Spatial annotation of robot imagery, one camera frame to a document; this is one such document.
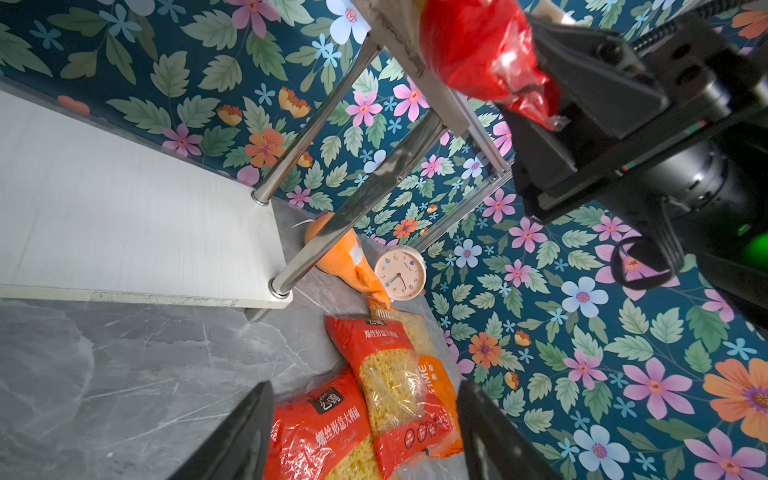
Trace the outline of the red macaroni bag small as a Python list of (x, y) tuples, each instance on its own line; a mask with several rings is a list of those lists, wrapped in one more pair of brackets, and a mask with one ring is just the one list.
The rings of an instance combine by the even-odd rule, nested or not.
[(430, 458), (453, 433), (451, 416), (427, 387), (403, 324), (328, 316), (325, 327), (365, 397), (383, 477)]

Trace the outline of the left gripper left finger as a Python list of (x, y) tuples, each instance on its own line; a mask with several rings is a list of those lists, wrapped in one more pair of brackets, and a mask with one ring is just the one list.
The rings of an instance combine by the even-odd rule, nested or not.
[(262, 479), (274, 411), (271, 383), (257, 384), (170, 479)]

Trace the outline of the red spaghetti pack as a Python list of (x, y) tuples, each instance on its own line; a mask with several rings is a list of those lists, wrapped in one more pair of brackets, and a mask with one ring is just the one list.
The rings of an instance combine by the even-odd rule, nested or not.
[(557, 84), (540, 69), (532, 28), (513, 0), (426, 1), (419, 14), (426, 65), (449, 88), (562, 129)]

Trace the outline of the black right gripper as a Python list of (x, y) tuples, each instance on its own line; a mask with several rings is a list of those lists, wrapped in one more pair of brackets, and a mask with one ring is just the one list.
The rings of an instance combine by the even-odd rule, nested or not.
[(704, 142), (749, 170), (767, 161), (767, 45), (742, 54), (702, 19), (644, 51), (620, 34), (530, 22), (564, 126), (505, 112), (526, 214), (548, 223)]

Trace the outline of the red macaroni bag large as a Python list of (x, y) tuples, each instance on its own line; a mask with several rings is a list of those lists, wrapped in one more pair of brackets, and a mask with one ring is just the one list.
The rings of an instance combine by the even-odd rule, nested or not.
[(277, 405), (265, 479), (381, 479), (366, 401), (351, 369)]

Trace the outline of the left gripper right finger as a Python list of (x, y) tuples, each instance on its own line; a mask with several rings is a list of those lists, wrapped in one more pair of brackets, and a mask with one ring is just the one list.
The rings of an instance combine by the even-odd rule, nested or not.
[(457, 413), (469, 478), (561, 478), (544, 456), (506, 419), (482, 388), (471, 380), (464, 380), (459, 386)]

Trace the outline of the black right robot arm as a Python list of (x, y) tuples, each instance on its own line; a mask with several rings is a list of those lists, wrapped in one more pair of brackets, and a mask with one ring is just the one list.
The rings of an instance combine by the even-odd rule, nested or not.
[(687, 254), (739, 313), (767, 323), (767, 48), (742, 54), (685, 15), (634, 42), (531, 23), (566, 125), (512, 112), (517, 193), (549, 223), (596, 200), (635, 235), (609, 257), (634, 290), (681, 272)]

